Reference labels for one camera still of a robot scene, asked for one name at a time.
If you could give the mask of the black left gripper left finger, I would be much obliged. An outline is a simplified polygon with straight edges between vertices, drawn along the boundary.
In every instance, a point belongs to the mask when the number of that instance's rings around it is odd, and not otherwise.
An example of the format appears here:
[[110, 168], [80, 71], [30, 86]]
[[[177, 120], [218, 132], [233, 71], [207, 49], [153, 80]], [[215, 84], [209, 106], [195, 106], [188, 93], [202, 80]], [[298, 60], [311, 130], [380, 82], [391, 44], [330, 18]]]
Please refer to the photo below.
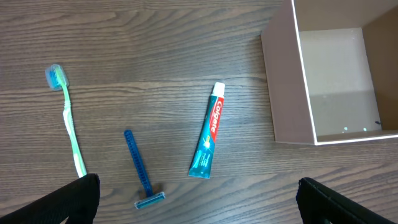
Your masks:
[[93, 223], [99, 202], [99, 176], [87, 174], [1, 217], [1, 223]]

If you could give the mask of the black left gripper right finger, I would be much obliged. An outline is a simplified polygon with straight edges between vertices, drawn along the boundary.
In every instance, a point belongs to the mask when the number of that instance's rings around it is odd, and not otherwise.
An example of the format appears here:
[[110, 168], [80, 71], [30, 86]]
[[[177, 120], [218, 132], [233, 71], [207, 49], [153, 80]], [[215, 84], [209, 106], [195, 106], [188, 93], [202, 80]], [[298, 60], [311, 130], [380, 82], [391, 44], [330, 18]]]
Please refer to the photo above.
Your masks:
[[394, 224], [309, 177], [299, 180], [296, 201], [304, 224]]

